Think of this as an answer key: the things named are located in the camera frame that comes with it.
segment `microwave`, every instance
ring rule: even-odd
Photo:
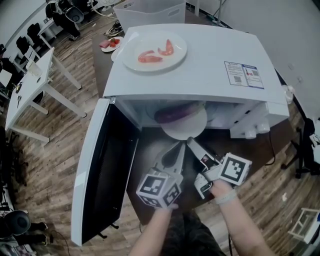
[[[129,70],[121,51],[113,63],[74,183],[71,240],[79,246],[119,218],[139,135],[142,128],[160,127],[154,119],[158,110],[205,102],[206,129],[248,139],[289,117],[277,73],[255,35],[209,25],[156,24],[130,27],[121,47],[154,31],[183,38],[186,57],[175,69],[152,74]]]

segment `wrist strap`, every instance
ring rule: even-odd
[[[235,199],[236,197],[237,197],[237,192],[235,189],[232,189],[229,193],[227,193],[221,197],[217,197],[214,200],[217,205],[223,205],[226,202]]]

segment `qr code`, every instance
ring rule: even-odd
[[[233,76],[233,77],[234,77],[234,81],[235,81],[236,83],[241,83],[241,82],[242,82],[240,76]]]

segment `shrimp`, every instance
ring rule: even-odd
[[[174,54],[174,52],[175,52],[174,47],[169,39],[166,40],[165,51],[158,48],[158,53],[163,56],[172,55]]]
[[[154,54],[154,53],[155,53],[155,51],[153,51],[153,50],[145,51],[139,55],[138,61],[141,63],[161,62],[162,61],[161,57],[157,57],[157,56],[153,56],[153,55],[147,56],[148,54]]]

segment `label sticker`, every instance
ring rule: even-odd
[[[264,89],[258,69],[255,66],[224,62],[230,85]]]

